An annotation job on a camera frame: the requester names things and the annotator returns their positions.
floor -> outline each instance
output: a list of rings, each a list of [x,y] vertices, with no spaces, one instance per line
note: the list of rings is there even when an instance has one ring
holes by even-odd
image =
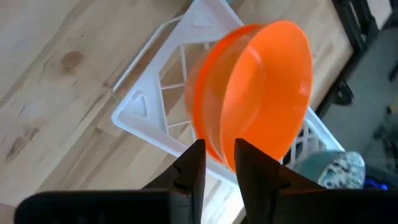
[[[398,29],[384,30],[347,80],[354,94],[351,106],[332,105],[322,118],[340,144],[349,151],[365,153],[386,108],[398,96],[396,83],[388,80],[398,60]]]
[[[190,2],[0,3],[0,220],[35,192],[139,189],[175,160],[109,118],[172,27],[115,95],[111,87],[153,31]],[[332,3],[236,0],[232,8],[245,23],[288,19],[304,29],[313,52],[316,107],[351,55]],[[181,97],[166,98],[166,111]],[[236,186],[209,175],[204,204],[203,223],[231,223],[243,207]]]

white plastic stand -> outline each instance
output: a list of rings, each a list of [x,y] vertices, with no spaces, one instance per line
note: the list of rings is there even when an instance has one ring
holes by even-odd
[[[159,27],[115,84],[113,91],[119,88],[165,26],[177,20],[180,20],[180,22],[149,62],[138,81],[115,109],[112,114],[112,121],[116,126],[178,157],[188,146],[169,135],[168,127],[174,124],[167,124],[162,90],[178,88],[183,86],[183,83],[161,87],[159,72],[177,47],[184,44],[203,43],[207,49],[209,42],[220,40],[228,32],[242,26],[243,23],[225,0],[193,1],[185,15],[168,21]],[[186,80],[185,54],[183,50],[180,53],[183,77]],[[290,166],[312,151],[322,149],[344,150],[310,108],[307,110],[302,133],[302,136],[296,138],[292,144]],[[302,142],[303,148],[300,155],[297,155],[296,145],[300,142]],[[229,169],[211,158],[207,159],[207,172],[216,178],[228,180],[234,184],[237,183],[236,176]]]

black metal frame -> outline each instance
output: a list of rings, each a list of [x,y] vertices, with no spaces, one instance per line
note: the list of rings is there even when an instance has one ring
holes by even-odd
[[[349,78],[379,33],[376,20],[371,14],[366,0],[332,0],[332,2],[353,48],[353,55],[315,111],[320,117],[326,113],[331,103],[338,103],[335,101],[337,93],[349,92],[342,91],[341,87],[347,88],[345,80]]]
[[[390,18],[387,20],[384,29],[396,28],[398,27],[398,0],[390,0],[390,5],[392,8],[392,14]],[[398,61],[396,62],[395,67],[392,69],[391,73],[388,76],[390,81],[398,80]]]

wooden table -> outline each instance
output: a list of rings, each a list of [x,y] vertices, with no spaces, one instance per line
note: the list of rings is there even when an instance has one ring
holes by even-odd
[[[175,160],[109,118],[172,27],[116,95],[111,87],[153,31],[189,4],[0,3],[0,203],[16,206],[43,190],[139,189]],[[289,19],[306,32],[313,52],[315,107],[351,55],[332,3],[238,0],[232,7],[245,23]],[[181,94],[169,96],[174,99],[169,110]],[[211,176],[206,181],[203,221],[231,222],[242,208],[239,189]]]

